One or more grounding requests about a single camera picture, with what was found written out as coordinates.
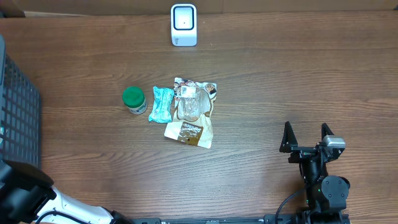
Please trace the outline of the green lid jar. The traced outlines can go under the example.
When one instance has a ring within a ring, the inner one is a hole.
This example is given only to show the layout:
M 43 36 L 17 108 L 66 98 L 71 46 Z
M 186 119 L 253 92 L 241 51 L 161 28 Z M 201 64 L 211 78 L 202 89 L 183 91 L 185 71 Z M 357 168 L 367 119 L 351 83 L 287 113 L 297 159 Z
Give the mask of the green lid jar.
M 142 114 L 148 106 L 144 92 L 137 86 L 129 86 L 124 90 L 123 103 L 132 114 Z

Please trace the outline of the brown clear snack bag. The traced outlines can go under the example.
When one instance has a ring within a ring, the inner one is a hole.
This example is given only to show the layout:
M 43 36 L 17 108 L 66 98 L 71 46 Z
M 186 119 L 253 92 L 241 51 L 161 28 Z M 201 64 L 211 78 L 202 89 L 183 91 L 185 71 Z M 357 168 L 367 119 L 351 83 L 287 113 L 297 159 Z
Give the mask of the brown clear snack bag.
M 176 77 L 174 80 L 174 116 L 164 136 L 185 144 L 209 149 L 213 140 L 211 115 L 217 84 L 195 82 Z

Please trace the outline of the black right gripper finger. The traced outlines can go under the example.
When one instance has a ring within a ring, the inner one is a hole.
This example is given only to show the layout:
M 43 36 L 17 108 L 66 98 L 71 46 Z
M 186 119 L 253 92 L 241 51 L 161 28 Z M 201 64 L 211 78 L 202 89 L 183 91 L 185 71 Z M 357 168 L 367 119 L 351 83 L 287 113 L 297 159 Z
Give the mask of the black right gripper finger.
M 280 144 L 279 152 L 292 152 L 293 147 L 297 147 L 298 142 L 289 121 L 285 122 L 284 135 Z
M 329 126 L 326 123 L 322 124 L 322 140 L 324 140 L 327 136 L 333 136 L 333 132 L 331 131 L 331 129 L 329 128 Z

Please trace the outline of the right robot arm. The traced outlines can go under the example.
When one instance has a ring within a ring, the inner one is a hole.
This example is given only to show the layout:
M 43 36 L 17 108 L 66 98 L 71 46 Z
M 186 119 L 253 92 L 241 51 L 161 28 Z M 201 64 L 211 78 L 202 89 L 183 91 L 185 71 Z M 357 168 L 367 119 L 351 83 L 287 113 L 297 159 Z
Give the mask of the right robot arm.
M 279 151 L 290 154 L 288 162 L 298 164 L 304 188 L 288 196 L 275 213 L 275 223 L 280 220 L 283 206 L 292 198 L 304 193 L 307 207 L 289 216 L 287 223 L 349 223 L 342 214 L 346 208 L 350 182 L 329 175 L 326 164 L 337 160 L 346 148 L 345 140 L 333 134 L 326 123 L 322 124 L 322 139 L 313 147 L 299 146 L 291 124 L 287 121 Z

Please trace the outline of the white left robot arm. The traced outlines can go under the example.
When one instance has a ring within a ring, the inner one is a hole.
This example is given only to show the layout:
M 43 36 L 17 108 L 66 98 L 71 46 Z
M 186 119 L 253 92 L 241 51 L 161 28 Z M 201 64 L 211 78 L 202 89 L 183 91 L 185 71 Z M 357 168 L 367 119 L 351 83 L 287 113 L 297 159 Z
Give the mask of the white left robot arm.
M 61 193 L 35 166 L 1 161 L 1 223 L 130 223 L 116 211 L 85 204 Z

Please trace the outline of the teal snack packet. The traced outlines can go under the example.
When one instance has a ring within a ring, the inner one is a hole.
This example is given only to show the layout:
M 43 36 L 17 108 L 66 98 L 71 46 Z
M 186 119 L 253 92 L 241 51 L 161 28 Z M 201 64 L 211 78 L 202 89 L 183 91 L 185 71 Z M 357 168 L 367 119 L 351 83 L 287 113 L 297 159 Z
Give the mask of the teal snack packet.
M 170 88 L 153 87 L 154 104 L 149 115 L 149 122 L 170 123 L 172 116 L 170 112 L 174 91 Z

